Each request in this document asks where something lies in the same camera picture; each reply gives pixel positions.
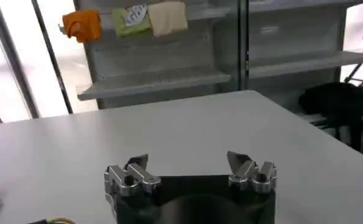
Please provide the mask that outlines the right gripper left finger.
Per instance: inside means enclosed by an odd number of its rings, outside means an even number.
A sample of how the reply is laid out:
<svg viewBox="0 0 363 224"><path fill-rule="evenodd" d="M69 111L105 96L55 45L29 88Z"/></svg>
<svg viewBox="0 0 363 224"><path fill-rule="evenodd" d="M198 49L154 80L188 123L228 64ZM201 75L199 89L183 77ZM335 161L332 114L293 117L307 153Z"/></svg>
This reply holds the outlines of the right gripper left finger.
<svg viewBox="0 0 363 224"><path fill-rule="evenodd" d="M105 193L122 197L155 193L161 186L161 178L146 170L148 161L149 155L143 154L130 158L123 167L108 166L104 172Z"/></svg>

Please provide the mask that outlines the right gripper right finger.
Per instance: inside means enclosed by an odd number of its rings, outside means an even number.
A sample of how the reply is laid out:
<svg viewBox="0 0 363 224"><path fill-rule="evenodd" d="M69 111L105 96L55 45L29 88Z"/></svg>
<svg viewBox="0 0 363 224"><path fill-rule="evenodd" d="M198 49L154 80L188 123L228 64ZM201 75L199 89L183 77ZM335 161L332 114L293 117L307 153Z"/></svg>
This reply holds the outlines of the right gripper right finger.
<svg viewBox="0 0 363 224"><path fill-rule="evenodd" d="M266 161L259 166L248 155L227 152L227 160L232 174L228 177L229 186L240 191L250 189L258 194L269 194L277 188L277 166Z"/></svg>

